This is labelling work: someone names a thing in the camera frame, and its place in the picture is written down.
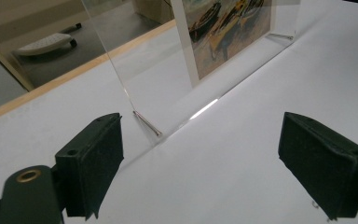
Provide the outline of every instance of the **gray floor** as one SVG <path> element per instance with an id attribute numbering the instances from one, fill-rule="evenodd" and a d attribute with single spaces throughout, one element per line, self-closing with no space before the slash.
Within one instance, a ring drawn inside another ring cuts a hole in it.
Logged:
<path id="1" fill-rule="evenodd" d="M 111 7 L 108 5 L 99 7 L 91 9 L 92 19 L 82 21 L 82 28 L 74 25 L 62 31 L 76 40 L 77 47 L 68 44 L 43 55 L 16 56 L 36 87 L 104 54 L 105 49 L 115 49 L 159 26 L 135 13 L 129 1 L 113 9 L 107 9 Z"/>

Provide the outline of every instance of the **clamp jaw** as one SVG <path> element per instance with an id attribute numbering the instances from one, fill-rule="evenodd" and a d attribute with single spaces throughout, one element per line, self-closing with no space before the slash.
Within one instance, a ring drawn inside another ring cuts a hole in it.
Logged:
<path id="1" fill-rule="evenodd" d="M 32 166 L 9 177 L 0 200 L 0 224 L 63 223 L 98 217 L 123 158 L 121 116 L 95 119 L 56 155 L 56 165 Z"/>
<path id="2" fill-rule="evenodd" d="M 356 217 L 358 145 L 314 119 L 285 113 L 279 155 L 330 219 Z"/>

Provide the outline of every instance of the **glossy photo print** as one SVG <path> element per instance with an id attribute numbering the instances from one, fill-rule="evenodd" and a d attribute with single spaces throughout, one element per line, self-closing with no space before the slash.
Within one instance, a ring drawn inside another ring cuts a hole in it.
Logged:
<path id="1" fill-rule="evenodd" d="M 270 30 L 272 0 L 182 2 L 199 80 Z"/>

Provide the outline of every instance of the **white tabletop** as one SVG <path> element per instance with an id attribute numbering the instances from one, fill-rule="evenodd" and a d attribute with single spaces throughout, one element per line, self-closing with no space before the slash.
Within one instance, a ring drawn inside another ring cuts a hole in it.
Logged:
<path id="1" fill-rule="evenodd" d="M 92 119 L 120 112 L 126 159 L 88 223 L 325 223 L 279 160 L 279 137 L 290 111 L 358 144 L 358 5 L 303 1 L 298 22 L 291 47 L 154 148 L 109 63 L 2 116 L 0 195 L 9 175 L 53 165 Z"/>

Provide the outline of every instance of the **photo of food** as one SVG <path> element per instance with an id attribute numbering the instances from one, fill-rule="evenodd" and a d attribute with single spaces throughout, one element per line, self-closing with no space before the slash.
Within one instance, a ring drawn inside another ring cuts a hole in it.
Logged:
<path id="1" fill-rule="evenodd" d="M 199 80 L 268 33 L 272 0 L 182 0 Z"/>

